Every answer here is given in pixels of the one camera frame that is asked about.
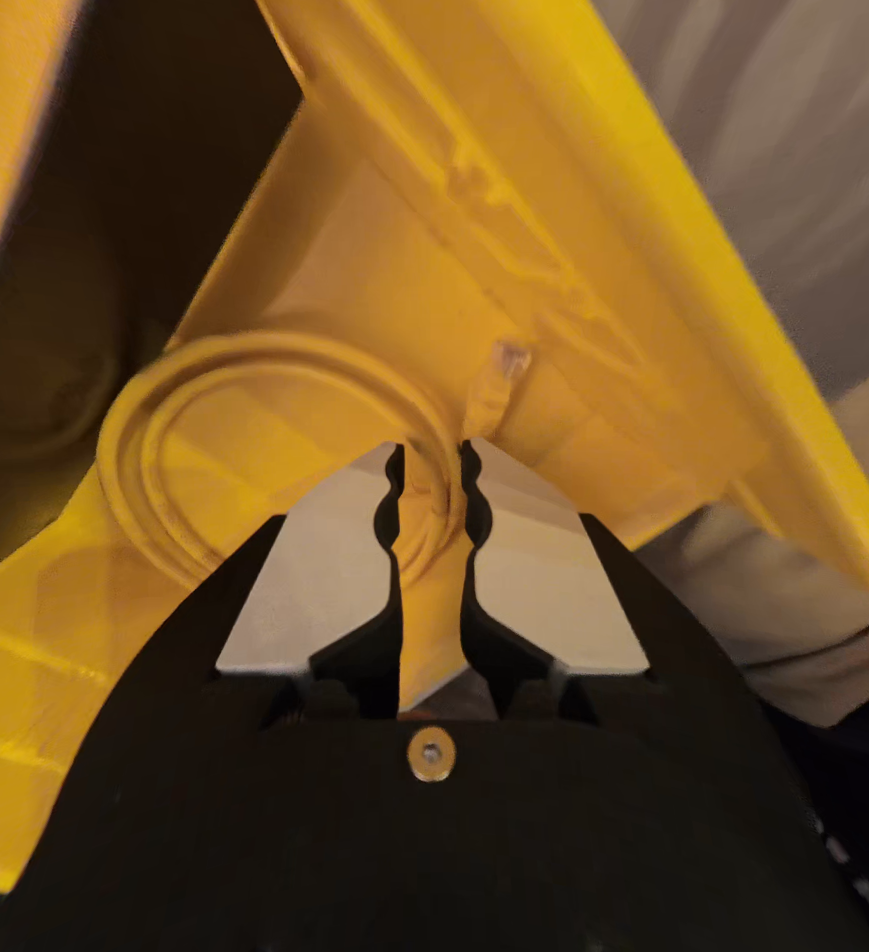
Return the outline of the yellow plastic bin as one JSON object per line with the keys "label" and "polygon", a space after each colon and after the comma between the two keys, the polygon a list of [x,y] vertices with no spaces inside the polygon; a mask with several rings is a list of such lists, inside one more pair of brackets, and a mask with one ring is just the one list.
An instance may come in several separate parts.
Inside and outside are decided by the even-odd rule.
{"label": "yellow plastic bin", "polygon": [[0,2],[0,896],[158,625],[384,442],[401,709],[470,667],[467,439],[869,593],[869,477],[588,3]]}

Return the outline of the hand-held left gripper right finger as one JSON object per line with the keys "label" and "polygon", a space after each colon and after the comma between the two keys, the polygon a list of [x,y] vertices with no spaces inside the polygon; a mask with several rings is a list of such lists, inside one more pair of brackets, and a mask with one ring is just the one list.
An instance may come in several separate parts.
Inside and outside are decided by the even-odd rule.
{"label": "hand-held left gripper right finger", "polygon": [[499,719],[523,695],[557,711],[579,680],[645,674],[646,652],[568,496],[486,439],[465,441],[459,457],[472,546],[461,646]]}

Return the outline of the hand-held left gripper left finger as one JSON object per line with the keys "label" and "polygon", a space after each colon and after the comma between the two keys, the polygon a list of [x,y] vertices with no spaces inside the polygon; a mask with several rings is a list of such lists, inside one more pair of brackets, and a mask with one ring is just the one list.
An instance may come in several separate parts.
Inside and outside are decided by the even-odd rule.
{"label": "hand-held left gripper left finger", "polygon": [[404,457],[384,442],[292,506],[217,657],[220,674],[284,677],[300,689],[338,682],[363,718],[396,717]]}

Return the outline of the person's beige trousers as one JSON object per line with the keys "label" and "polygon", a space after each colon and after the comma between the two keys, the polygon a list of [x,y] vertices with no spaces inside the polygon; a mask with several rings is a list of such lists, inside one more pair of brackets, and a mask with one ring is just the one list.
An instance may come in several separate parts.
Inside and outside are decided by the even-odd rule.
{"label": "person's beige trousers", "polygon": [[830,727],[869,702],[869,593],[727,504],[638,551],[775,708]]}

